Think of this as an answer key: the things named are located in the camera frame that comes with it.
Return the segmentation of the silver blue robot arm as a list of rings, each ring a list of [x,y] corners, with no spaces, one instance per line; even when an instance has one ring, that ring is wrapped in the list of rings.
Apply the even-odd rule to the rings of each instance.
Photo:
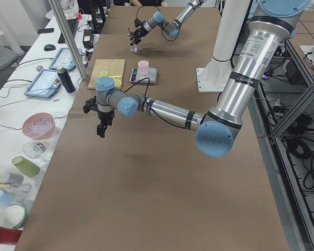
[[[100,77],[93,99],[93,109],[100,119],[97,134],[104,137],[115,112],[132,116],[142,111],[178,128],[194,130],[196,145],[204,154],[226,155],[242,127],[241,116],[248,101],[278,44],[293,36],[298,19],[308,5],[308,1],[259,1],[249,23],[250,35],[217,105],[203,115],[144,94],[126,94],[115,87],[111,77]]]
[[[183,10],[172,21],[168,21],[159,9],[151,16],[150,19],[141,21],[138,18],[138,13],[141,9],[141,7],[139,7],[137,10],[136,19],[134,20],[134,26],[136,27],[136,30],[131,31],[128,29],[127,31],[129,45],[138,45],[142,41],[142,38],[145,37],[155,27],[159,27],[161,29],[161,34],[166,41],[175,41],[180,34],[183,23],[196,9],[198,9],[205,2],[206,1],[202,0],[188,2]]]

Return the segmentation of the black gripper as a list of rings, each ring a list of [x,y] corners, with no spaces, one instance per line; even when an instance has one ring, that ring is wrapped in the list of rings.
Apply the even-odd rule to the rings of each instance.
[[[128,31],[129,41],[132,41],[132,45],[137,45],[141,42],[141,38],[145,37],[148,34],[148,31],[144,26],[137,28],[134,32]]]
[[[112,126],[114,116],[115,116],[114,111],[110,111],[110,112],[99,111],[98,112],[98,118],[100,120],[100,124],[97,125],[97,127],[96,127],[96,134],[99,137],[101,137],[101,138],[105,137],[105,132],[107,130],[107,127]]]

